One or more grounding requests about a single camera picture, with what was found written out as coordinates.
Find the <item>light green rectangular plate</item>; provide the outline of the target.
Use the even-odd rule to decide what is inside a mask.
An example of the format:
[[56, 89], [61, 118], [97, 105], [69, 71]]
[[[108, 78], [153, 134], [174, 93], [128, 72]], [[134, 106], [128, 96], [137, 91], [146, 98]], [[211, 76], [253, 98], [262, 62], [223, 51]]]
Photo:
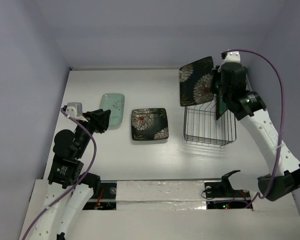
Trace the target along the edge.
[[125, 96], [122, 93], [106, 93], [100, 101], [100, 108], [110, 110], [109, 129], [118, 128], [124, 117]]

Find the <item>black floral square plate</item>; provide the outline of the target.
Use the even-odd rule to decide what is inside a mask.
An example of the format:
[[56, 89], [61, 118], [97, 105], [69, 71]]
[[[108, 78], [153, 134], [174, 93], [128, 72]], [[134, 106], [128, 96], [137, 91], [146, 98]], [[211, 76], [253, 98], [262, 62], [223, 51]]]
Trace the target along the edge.
[[161, 141], [169, 138], [168, 115], [165, 108], [138, 108], [131, 111], [133, 141]]

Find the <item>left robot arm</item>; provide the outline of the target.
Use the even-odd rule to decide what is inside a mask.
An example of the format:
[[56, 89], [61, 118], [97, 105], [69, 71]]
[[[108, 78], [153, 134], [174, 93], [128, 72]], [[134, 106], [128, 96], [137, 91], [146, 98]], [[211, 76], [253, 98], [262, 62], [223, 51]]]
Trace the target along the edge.
[[100, 176], [90, 173], [97, 155], [93, 134], [107, 131], [111, 111], [82, 112], [81, 103], [69, 102], [60, 112], [76, 128], [61, 130], [54, 137], [44, 205], [23, 234], [24, 240], [66, 240], [88, 200], [103, 193]]

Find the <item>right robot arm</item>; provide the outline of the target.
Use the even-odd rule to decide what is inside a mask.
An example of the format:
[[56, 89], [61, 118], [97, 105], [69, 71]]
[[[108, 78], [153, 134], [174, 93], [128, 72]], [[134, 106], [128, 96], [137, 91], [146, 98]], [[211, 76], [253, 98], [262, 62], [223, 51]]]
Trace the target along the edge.
[[299, 189], [300, 161], [279, 139], [261, 96], [247, 90], [246, 68], [238, 62], [226, 62], [212, 72], [211, 92], [249, 132], [268, 166], [269, 174], [257, 179], [260, 193], [274, 202]]

